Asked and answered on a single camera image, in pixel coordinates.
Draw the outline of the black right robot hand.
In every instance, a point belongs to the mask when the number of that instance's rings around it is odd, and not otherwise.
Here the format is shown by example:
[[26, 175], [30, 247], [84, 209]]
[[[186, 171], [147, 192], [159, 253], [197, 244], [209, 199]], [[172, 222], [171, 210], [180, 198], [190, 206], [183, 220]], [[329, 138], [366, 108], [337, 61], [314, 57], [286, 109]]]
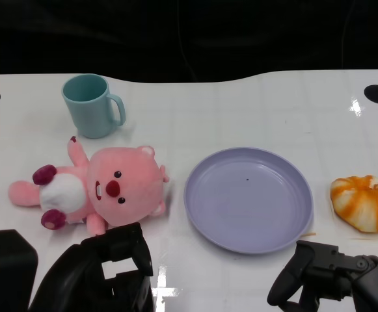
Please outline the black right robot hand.
[[317, 311], [321, 299], [347, 296], [356, 311], [378, 311], [378, 257], [348, 256], [334, 245], [299, 240], [267, 303], [283, 311]]

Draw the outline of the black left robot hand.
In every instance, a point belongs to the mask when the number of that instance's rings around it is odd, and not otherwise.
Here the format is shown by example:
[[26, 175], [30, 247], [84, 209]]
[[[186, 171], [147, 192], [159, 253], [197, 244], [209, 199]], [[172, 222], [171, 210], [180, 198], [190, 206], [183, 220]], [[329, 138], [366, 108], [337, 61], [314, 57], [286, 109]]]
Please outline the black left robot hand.
[[[132, 259], [136, 270], [106, 278], [103, 263]], [[29, 311], [153, 311], [152, 258], [136, 222], [69, 247], [44, 276]]]

